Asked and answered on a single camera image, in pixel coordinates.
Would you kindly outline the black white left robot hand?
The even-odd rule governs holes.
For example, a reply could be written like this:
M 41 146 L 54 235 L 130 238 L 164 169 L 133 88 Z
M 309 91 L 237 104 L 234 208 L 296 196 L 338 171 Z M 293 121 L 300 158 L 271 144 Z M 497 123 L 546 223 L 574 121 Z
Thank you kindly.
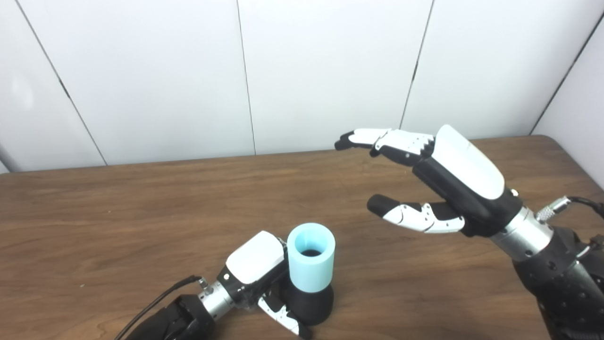
M 275 291 L 288 273 L 285 242 L 268 231 L 260 231 L 229 255 L 211 285 L 213 293 L 205 293 L 203 305 L 214 321 L 233 308 L 258 307 L 298 338 L 310 340 L 310 329 Z

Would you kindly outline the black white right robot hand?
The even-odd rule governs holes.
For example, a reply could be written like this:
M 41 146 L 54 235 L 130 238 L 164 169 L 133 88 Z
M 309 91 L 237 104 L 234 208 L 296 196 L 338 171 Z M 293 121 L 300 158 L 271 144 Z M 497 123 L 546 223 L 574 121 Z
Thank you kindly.
M 500 170 L 474 144 L 449 125 L 435 136 L 400 129 L 360 128 L 341 135 L 338 151 L 369 149 L 410 167 L 442 202 L 399 202 L 373 195 L 367 209 L 380 218 L 427 234 L 462 232 L 489 238 L 520 213 L 522 199 L 512 194 Z

